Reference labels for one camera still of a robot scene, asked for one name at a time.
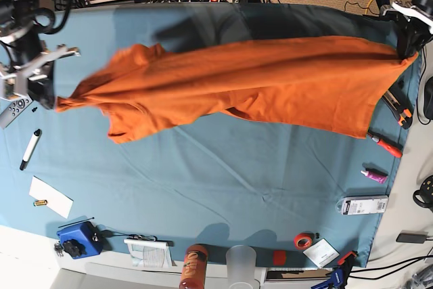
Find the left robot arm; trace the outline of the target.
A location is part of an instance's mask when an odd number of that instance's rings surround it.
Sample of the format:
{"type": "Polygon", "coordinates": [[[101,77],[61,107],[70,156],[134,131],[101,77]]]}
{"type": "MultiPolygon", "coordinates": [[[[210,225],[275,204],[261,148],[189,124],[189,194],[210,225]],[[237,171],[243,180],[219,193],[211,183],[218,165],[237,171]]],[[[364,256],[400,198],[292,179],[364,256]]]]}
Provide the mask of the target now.
{"type": "Polygon", "coordinates": [[[375,0],[379,17],[397,26],[398,56],[413,56],[432,41],[432,0],[375,0]]]}

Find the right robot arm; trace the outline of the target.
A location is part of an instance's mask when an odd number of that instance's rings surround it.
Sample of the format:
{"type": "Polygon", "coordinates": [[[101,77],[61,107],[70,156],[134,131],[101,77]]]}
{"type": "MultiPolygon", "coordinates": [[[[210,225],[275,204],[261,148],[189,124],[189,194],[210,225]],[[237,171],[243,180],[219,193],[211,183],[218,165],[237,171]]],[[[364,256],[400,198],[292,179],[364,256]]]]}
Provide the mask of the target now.
{"type": "Polygon", "coordinates": [[[1,0],[1,48],[9,59],[1,65],[1,99],[15,102],[30,99],[44,108],[55,107],[54,64],[61,58],[79,55],[76,47],[58,45],[48,50],[40,35],[54,35],[66,25],[72,0],[59,24],[53,10],[40,0],[1,0]]]}

